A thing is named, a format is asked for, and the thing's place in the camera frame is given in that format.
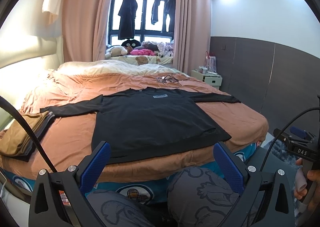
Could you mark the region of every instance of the hand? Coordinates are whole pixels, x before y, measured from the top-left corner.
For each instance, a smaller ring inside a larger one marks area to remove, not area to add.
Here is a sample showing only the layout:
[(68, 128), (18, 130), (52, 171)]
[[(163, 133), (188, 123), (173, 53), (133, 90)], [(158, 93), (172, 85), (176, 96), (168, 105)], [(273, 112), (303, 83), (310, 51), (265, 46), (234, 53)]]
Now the hand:
[[(302, 165), (302, 158), (300, 158), (296, 161), (296, 165), (297, 166)], [(320, 170), (310, 170), (308, 172), (307, 177), (309, 180), (317, 182), (316, 191), (315, 191), (313, 198), (311, 199), (311, 201), (308, 205), (308, 210), (313, 212), (320, 202)], [(302, 190), (301, 192), (298, 192), (296, 189), (294, 190), (294, 196), (298, 200), (302, 199), (302, 197), (304, 197), (306, 195), (307, 195), (306, 189)]]

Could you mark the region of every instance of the nightstand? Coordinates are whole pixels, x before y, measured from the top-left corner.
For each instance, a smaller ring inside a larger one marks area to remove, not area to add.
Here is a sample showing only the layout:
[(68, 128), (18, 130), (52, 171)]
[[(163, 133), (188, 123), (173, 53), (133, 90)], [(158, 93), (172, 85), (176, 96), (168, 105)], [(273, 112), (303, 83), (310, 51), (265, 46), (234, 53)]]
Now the nightstand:
[(202, 82), (207, 83), (208, 85), (213, 86), (214, 88), (218, 89), (222, 83), (222, 77), (220, 75), (213, 75), (213, 74), (202, 74), (196, 70), (191, 71), (191, 77), (194, 77)]

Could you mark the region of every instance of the clothing label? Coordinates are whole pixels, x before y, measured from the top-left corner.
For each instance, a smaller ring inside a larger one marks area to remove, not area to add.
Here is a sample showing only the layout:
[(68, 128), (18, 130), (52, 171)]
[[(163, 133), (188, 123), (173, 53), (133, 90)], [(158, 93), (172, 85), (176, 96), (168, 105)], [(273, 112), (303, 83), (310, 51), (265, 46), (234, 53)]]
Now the clothing label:
[(154, 95), (153, 98), (164, 98), (168, 97), (168, 95)]

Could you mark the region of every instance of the dark wainscoting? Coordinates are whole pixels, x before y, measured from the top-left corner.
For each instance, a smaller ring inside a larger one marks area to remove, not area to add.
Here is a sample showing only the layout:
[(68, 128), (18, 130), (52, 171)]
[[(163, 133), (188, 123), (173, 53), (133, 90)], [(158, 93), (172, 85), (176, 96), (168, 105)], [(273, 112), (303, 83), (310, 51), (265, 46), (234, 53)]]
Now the dark wainscoting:
[[(319, 106), (320, 59), (301, 50), (254, 39), (211, 37), (221, 90), (264, 115), (269, 132), (298, 113)], [(293, 125), (319, 133), (319, 113), (310, 112)]]

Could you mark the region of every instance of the gray pajama pants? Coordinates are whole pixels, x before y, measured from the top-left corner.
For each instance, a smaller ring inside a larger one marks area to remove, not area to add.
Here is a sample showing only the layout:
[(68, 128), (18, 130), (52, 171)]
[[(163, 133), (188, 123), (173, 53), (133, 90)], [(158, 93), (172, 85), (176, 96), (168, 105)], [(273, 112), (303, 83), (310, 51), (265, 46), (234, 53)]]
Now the gray pajama pants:
[[(239, 197), (221, 177), (200, 167), (180, 171), (167, 194), (168, 211), (179, 227), (216, 227)], [(136, 202), (119, 193), (97, 190), (87, 199), (107, 227), (154, 227)]]

